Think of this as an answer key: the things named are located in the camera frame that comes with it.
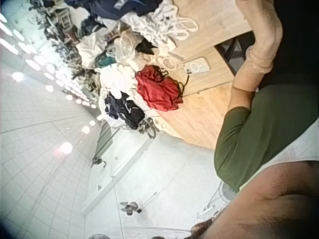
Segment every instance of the white phone case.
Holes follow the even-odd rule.
[[[188,75],[210,71],[210,67],[204,57],[184,63],[183,68]]]

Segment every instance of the skin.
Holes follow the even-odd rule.
[[[273,2],[236,1],[255,34],[253,52],[261,59],[275,58],[283,36]],[[233,81],[228,110],[239,106],[251,108],[255,91],[264,77],[253,68],[254,64],[267,68],[272,62],[258,59],[244,62]],[[309,198],[319,197],[318,170],[317,162],[282,163],[265,169],[247,184],[217,219],[195,225],[191,238],[199,238],[198,232],[205,231],[205,239],[260,239],[260,235],[256,236],[254,232],[260,232],[261,228],[252,230],[260,225],[260,218],[296,217],[303,213],[302,205],[307,205]],[[272,238],[267,233],[264,237]]]

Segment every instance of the navy clothing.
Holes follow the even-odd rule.
[[[114,119],[122,119],[131,129],[137,129],[139,123],[145,118],[144,112],[135,105],[134,101],[127,100],[128,94],[121,92],[122,97],[116,99],[111,93],[108,93],[104,100],[105,112]]]
[[[117,9],[114,5],[118,0],[64,0],[66,4],[77,8],[85,8],[93,17],[119,20],[129,11],[136,12],[138,16],[155,11],[162,0],[128,0],[124,5]]]

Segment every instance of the bracelet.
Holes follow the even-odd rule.
[[[253,58],[255,58],[256,60],[264,61],[264,62],[272,62],[272,61],[275,59],[275,58],[271,58],[271,59],[262,59],[262,58],[260,58],[260,57],[256,56],[256,54],[253,52],[253,48],[252,48],[252,46],[248,47],[248,49],[249,49],[249,53],[250,53],[250,55],[251,55]]]
[[[274,67],[274,64],[273,64],[273,63],[271,63],[271,65],[270,65],[269,67],[261,67],[261,66],[258,66],[258,65],[256,64],[256,62],[254,62],[254,61],[251,59],[251,52],[252,52],[252,50],[251,50],[251,46],[250,46],[250,47],[248,47],[248,49],[247,49],[247,51],[246,51],[246,58],[247,58],[247,60],[249,60],[249,62],[252,63],[253,69],[254,69],[256,72],[262,73],[262,74],[267,74],[267,73],[269,73],[269,72],[272,71],[272,69],[273,69],[273,67]]]

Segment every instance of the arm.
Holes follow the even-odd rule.
[[[258,85],[272,69],[283,35],[273,0],[237,0],[236,3],[254,31],[256,44],[247,52],[247,60],[235,76],[228,111],[240,106],[250,109]]]

